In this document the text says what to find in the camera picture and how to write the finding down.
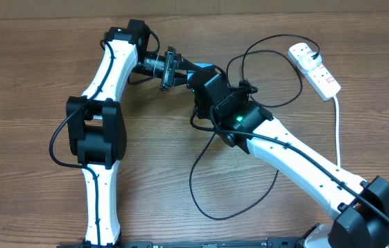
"wall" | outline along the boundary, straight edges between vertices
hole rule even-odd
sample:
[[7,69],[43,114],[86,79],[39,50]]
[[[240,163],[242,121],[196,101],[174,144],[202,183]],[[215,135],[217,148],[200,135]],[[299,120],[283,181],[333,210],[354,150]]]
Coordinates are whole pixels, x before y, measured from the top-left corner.
[[389,0],[0,0],[0,19],[389,11]]

